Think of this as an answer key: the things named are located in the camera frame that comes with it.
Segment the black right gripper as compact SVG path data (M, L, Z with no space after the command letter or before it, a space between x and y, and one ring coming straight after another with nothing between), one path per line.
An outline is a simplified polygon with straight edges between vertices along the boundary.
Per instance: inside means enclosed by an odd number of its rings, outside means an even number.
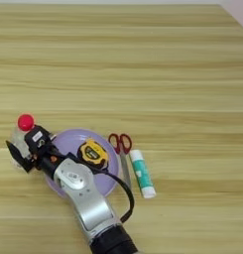
M53 145L53 140L56 136L57 135L53 133L49 135L49 145L44 145L40 149L30 148L29 151L32 158L24 158L20 150L11 142L7 141L6 145L12 158L27 173L32 169L37 169L39 171L43 171L49 178L53 179L56 169L61 162L66 159L66 156L63 155L55 145Z

